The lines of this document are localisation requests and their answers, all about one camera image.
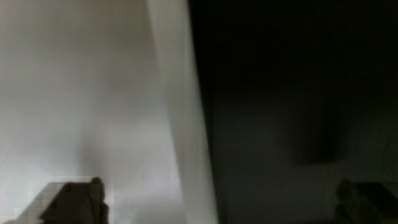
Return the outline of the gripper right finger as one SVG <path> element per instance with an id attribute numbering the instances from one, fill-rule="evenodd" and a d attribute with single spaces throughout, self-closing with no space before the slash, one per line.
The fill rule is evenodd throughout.
<path id="1" fill-rule="evenodd" d="M 398 183 L 344 180 L 335 224 L 398 224 Z"/>

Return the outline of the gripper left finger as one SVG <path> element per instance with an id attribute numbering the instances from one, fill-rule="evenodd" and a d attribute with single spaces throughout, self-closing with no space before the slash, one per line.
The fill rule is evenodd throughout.
<path id="1" fill-rule="evenodd" d="M 109 224 L 106 184 L 99 177 L 63 186 L 40 219 L 44 224 Z"/>

